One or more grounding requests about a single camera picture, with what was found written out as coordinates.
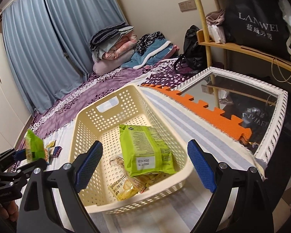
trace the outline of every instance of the leopard print fabric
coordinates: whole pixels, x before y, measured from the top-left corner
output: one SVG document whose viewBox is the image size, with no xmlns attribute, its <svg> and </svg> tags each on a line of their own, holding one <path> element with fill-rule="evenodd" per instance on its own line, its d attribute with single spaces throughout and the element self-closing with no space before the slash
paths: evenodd
<svg viewBox="0 0 291 233">
<path fill-rule="evenodd" d="M 136 51 L 143 55 L 147 48 L 154 43 L 156 39 L 162 39 L 165 36 L 161 32 L 148 33 L 143 35 L 137 42 Z"/>
</svg>

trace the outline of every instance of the human hand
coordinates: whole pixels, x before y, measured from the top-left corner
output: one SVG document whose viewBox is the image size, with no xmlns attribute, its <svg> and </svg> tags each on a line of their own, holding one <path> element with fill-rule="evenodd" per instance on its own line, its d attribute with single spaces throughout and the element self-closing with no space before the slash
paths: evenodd
<svg viewBox="0 0 291 233">
<path fill-rule="evenodd" d="M 11 222 L 16 222 L 18 219 L 18 206 L 15 201 L 5 203 L 3 206 L 0 204 L 0 215 L 4 219 L 9 219 Z"/>
</svg>

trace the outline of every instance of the screw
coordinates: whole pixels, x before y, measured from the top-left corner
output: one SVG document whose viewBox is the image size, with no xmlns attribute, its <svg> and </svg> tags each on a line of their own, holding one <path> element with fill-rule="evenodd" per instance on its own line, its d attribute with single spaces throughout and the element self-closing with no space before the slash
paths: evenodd
<svg viewBox="0 0 291 233">
<path fill-rule="evenodd" d="M 33 170 L 33 172 L 34 172 L 35 174 L 38 174 L 39 172 L 41 172 L 41 169 L 40 169 L 40 168 L 36 168 L 36 169 Z"/>
<path fill-rule="evenodd" d="M 252 173 L 256 173 L 258 170 L 255 168 L 255 167 L 250 167 L 250 172 L 252 172 Z"/>
<path fill-rule="evenodd" d="M 221 163 L 219 164 L 219 167 L 220 167 L 221 169 L 227 169 L 227 163 L 221 162 Z"/>
<path fill-rule="evenodd" d="M 65 170 L 68 170 L 68 169 L 71 168 L 71 164 L 70 164 L 70 163 L 66 163 L 66 164 L 64 164 L 63 168 L 64 168 Z"/>
</svg>

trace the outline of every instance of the basket handle hole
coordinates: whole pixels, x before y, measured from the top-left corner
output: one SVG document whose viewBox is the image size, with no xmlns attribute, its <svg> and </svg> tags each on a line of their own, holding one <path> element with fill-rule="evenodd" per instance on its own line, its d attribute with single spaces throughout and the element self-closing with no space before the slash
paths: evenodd
<svg viewBox="0 0 291 233">
<path fill-rule="evenodd" d="M 103 113 L 103 112 L 106 112 L 107 110 L 115 107 L 118 104 L 119 104 L 119 99 L 117 98 L 117 96 L 114 96 L 110 100 L 107 100 L 106 102 L 101 103 L 96 108 L 100 113 Z"/>
</svg>

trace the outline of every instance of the folded clothes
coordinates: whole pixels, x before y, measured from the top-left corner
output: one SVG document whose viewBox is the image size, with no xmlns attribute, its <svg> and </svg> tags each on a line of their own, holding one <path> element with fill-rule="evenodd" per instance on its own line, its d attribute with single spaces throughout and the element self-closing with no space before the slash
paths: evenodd
<svg viewBox="0 0 291 233">
<path fill-rule="evenodd" d="M 208 26 L 209 35 L 217 44 L 225 43 L 225 34 L 222 23 L 224 22 L 225 10 L 220 9 L 218 11 L 210 12 L 206 16 L 206 22 Z"/>
<path fill-rule="evenodd" d="M 120 57 L 114 60 L 105 60 L 102 59 L 98 62 L 94 63 L 93 71 L 95 74 L 99 76 L 103 76 L 104 74 L 110 73 L 114 69 L 117 69 L 125 62 L 129 61 L 131 57 L 133 56 L 135 50 L 130 49 L 124 54 L 122 54 Z"/>
<path fill-rule="evenodd" d="M 224 15 L 225 15 L 225 10 L 223 9 L 210 12 L 206 16 L 207 25 L 211 25 L 211 24 L 215 24 L 217 26 L 222 25 L 222 23 L 224 22 Z"/>
<path fill-rule="evenodd" d="M 114 60 L 134 48 L 137 43 L 137 35 L 134 31 L 124 35 L 108 52 L 105 52 L 102 56 L 103 59 Z"/>
<path fill-rule="evenodd" d="M 122 36 L 131 32 L 133 29 L 133 26 L 124 26 L 121 29 L 117 29 L 117 34 L 115 34 L 113 37 L 105 39 L 103 42 L 97 45 L 96 49 L 92 52 L 93 60 L 101 60 L 105 52 L 108 52 L 121 39 Z"/>
<path fill-rule="evenodd" d="M 170 52 L 169 46 L 172 46 L 172 43 L 165 38 L 156 39 L 153 44 L 146 49 L 143 55 L 135 52 L 131 60 L 121 65 L 121 68 L 139 69 L 146 64 L 153 66 Z"/>
<path fill-rule="evenodd" d="M 143 55 L 147 48 L 154 43 L 156 39 L 165 38 L 161 32 L 148 33 L 143 35 L 137 42 L 136 51 Z"/>
<path fill-rule="evenodd" d="M 118 33 L 118 29 L 122 28 L 125 25 L 126 25 L 125 22 L 120 22 L 118 24 L 108 26 L 96 32 L 92 36 L 90 41 L 91 51 L 93 51 L 95 49 L 95 46 L 104 41 L 106 38 L 116 35 Z"/>
<path fill-rule="evenodd" d="M 105 52 L 110 51 L 110 49 L 121 39 L 122 36 L 126 35 L 127 33 L 130 33 L 134 29 L 133 26 L 126 26 L 124 28 L 119 29 L 119 33 L 115 35 L 112 38 L 109 38 L 106 41 L 103 41 L 101 44 L 99 44 L 99 52 L 98 57 L 99 59 L 102 59 L 102 56 Z"/>
</svg>

